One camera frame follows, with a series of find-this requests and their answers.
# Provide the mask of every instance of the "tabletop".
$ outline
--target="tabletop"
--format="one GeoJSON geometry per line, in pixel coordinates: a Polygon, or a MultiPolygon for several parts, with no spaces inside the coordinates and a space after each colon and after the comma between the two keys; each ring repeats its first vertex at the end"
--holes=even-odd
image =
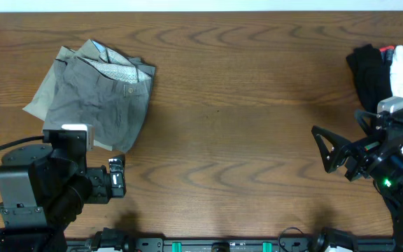
{"type": "MultiPolygon", "coordinates": [[[[403,45],[403,12],[0,13],[0,145],[41,132],[22,107],[60,46],[88,39],[157,71],[126,155],[125,198],[85,205],[67,237],[104,227],[166,237],[272,237],[289,226],[392,234],[371,180],[325,173],[311,128],[363,137],[345,57],[368,43],[403,45]]],[[[96,148],[88,165],[117,154],[96,148]]]]}

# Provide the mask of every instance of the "green led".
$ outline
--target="green led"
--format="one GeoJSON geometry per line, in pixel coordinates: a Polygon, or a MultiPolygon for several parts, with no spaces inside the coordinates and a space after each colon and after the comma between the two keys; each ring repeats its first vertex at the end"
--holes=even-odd
{"type": "Polygon", "coordinates": [[[384,182],[385,186],[390,187],[391,186],[391,182],[388,180],[388,178],[385,179],[384,182]]]}

